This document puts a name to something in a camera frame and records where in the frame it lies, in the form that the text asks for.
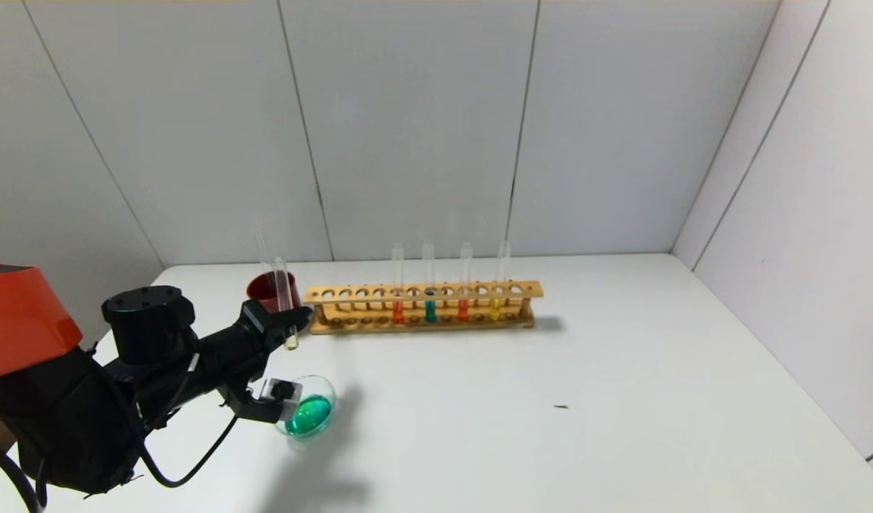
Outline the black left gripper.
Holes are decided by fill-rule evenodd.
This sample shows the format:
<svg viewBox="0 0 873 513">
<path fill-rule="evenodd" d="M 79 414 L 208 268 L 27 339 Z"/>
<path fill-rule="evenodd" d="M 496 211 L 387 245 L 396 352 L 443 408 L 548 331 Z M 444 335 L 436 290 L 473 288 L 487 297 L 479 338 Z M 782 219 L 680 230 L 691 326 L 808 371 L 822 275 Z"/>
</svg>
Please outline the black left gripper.
<svg viewBox="0 0 873 513">
<path fill-rule="evenodd" d="M 247 300 L 231 326 L 199 340 L 196 371 L 212 383 L 237 376 L 256 382 L 283 338 L 299 334 L 313 314 L 310 306 L 269 313 L 257 300 Z"/>
</svg>

